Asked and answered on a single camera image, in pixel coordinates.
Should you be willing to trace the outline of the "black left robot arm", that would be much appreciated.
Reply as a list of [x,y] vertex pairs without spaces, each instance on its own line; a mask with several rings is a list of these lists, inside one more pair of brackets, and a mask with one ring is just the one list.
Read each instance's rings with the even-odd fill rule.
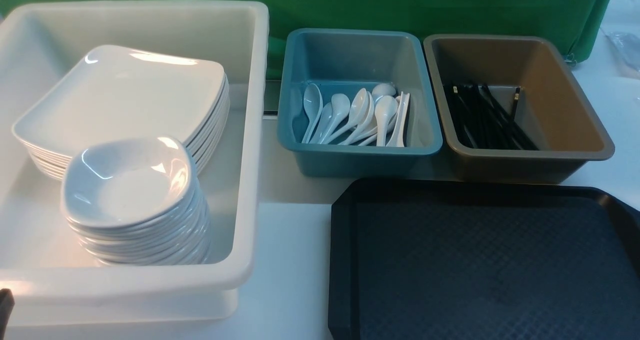
[[7,325],[15,306],[13,293],[10,289],[0,291],[0,340],[4,340]]

